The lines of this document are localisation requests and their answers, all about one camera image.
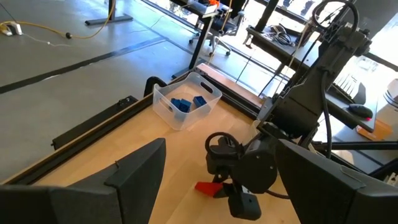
computer mouse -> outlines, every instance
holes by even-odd
[[[271,30],[277,34],[280,32],[286,34],[285,28],[282,27],[281,25],[272,25]]]
[[[348,110],[361,118],[372,118],[373,112],[364,105],[352,103],[348,105]]]

wooden tabletop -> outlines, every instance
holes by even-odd
[[[212,77],[219,76],[219,80],[223,79],[216,71],[208,71]],[[237,90],[243,90],[233,82],[225,83],[235,85],[232,88]],[[224,131],[231,133],[238,141],[243,141],[252,122],[253,120],[220,100],[206,118],[186,130],[175,131],[150,106],[34,185],[66,187],[162,137],[166,139],[167,155],[162,184],[150,223],[252,223],[233,218],[229,214],[226,198],[210,198],[194,189],[198,181],[209,182],[213,178],[206,169],[205,139],[211,133]],[[279,178],[271,190],[286,194]],[[289,200],[267,194],[258,195],[258,199],[262,217],[256,223],[300,223]]]

table leg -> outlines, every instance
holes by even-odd
[[[282,70],[284,69],[285,66],[286,66],[285,63],[281,63],[279,65],[279,67],[274,72],[274,76],[272,76],[272,78],[269,80],[269,82],[264,86],[264,88],[261,90],[259,96],[261,96],[262,92],[268,87],[268,85],[273,81],[273,79],[282,72]]]
[[[132,20],[131,16],[116,16],[116,0],[109,0],[109,3],[108,3],[108,15],[109,15],[109,13],[111,13],[113,4],[115,4],[115,8],[114,8],[111,16],[109,17],[108,24],[112,23],[112,22],[122,22],[122,21],[131,21]],[[107,18],[105,18],[105,19],[92,19],[92,20],[85,21],[85,24],[88,25],[88,26],[102,25],[102,24],[104,24],[106,22],[106,20],[107,20]]]
[[[189,64],[189,69],[193,69],[196,65],[200,50],[203,47],[203,44],[205,43],[207,33],[209,32],[211,24],[213,23],[213,18],[212,17],[205,18],[203,22],[205,23],[205,25],[203,26],[203,29],[201,30],[199,40],[197,43],[197,47],[195,48],[195,51],[193,52],[191,63]]]

blue block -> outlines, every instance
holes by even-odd
[[[179,108],[180,107],[180,100],[172,98],[171,99],[172,104],[176,107]]]
[[[195,104],[195,106],[196,106],[197,108],[199,108],[199,107],[205,105],[207,102],[206,102],[206,100],[204,99],[204,97],[202,97],[202,96],[195,96],[195,97],[193,98],[193,103]]]
[[[180,111],[184,112],[184,113],[189,113],[190,109],[191,109],[191,102],[181,99],[180,100],[180,106],[178,107],[180,109]]]

yellow cable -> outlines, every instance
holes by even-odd
[[[225,26],[225,24],[226,24],[226,21],[228,20],[228,14],[229,14],[229,11],[231,10],[231,6],[232,6],[232,0],[229,0],[229,9],[228,9],[228,11],[227,11],[226,14],[225,14],[225,20],[224,20],[223,26],[221,27],[221,30],[222,30],[223,32],[224,32],[224,26]],[[216,50],[217,50],[217,46],[218,46],[218,42],[219,42],[219,41],[220,41],[220,38],[217,40],[217,43],[216,43],[216,45],[215,45],[215,47],[214,47],[214,52],[213,52],[212,55],[210,56],[210,59],[209,59],[209,61],[207,62],[207,65],[210,64],[211,60],[213,59],[214,55],[216,54]]]
[[[99,30],[97,30],[97,32],[95,32],[93,35],[89,35],[89,36],[70,35],[70,37],[76,38],[76,39],[90,39],[90,38],[96,36],[96,35],[107,25],[107,23],[109,22],[109,19],[111,18],[111,15],[112,15],[112,13],[113,13],[113,11],[114,11],[114,8],[115,8],[115,4],[116,4],[116,1],[113,1],[113,5],[112,5],[112,8],[111,8],[111,11],[109,12],[108,18],[106,19],[106,21],[105,21],[105,23],[102,25],[102,27],[99,28]],[[3,26],[4,24],[9,24],[9,23],[11,23],[11,22],[14,22],[14,21],[5,21],[5,22],[1,22],[1,23],[0,23],[0,26]],[[66,36],[66,33],[61,32],[61,31],[56,30],[56,29],[53,29],[53,28],[51,28],[51,27],[47,27],[47,26],[43,26],[43,25],[39,25],[39,24],[34,24],[34,23],[32,23],[32,22],[24,22],[24,21],[16,21],[16,22],[17,22],[18,24],[24,24],[24,25],[28,25],[28,26],[35,26],[35,27],[39,27],[39,28],[42,28],[42,29],[46,29],[46,30],[52,31],[52,32],[54,32],[54,33],[56,33],[56,34],[59,34],[59,35],[61,35],[61,36],[63,36],[63,37]]]

